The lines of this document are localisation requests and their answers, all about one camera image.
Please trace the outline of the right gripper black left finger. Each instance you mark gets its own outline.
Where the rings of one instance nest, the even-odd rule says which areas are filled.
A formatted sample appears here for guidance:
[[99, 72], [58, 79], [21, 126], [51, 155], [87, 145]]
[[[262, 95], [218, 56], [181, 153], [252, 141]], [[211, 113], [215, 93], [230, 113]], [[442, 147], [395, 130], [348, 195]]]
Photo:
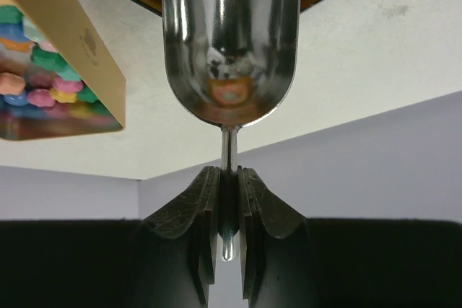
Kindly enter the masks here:
[[4, 221], [3, 307], [206, 307], [219, 170], [141, 220]]

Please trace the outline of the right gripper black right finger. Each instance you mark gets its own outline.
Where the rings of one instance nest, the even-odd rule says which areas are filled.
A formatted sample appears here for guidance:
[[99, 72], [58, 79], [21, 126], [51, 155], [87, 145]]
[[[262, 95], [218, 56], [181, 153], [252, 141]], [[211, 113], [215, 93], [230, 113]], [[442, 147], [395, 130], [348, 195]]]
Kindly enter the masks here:
[[251, 307], [459, 307], [461, 225], [309, 219], [255, 170], [237, 172], [243, 296]]

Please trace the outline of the gold tin pastel star candies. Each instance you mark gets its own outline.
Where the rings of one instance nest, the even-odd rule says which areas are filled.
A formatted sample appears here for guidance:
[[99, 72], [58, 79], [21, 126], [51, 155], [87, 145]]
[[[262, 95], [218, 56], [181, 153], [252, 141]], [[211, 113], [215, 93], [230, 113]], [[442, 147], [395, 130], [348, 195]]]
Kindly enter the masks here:
[[1, 0], [1, 138], [121, 131], [126, 80], [78, 0]]

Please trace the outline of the shiny metal scoop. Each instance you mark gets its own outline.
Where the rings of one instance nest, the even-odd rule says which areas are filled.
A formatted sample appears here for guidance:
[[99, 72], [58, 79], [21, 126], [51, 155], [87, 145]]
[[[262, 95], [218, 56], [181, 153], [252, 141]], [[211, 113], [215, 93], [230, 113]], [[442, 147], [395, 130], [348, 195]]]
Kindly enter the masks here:
[[162, 0], [167, 80], [222, 132], [218, 232], [237, 255], [237, 135], [275, 111], [294, 79], [300, 0]]

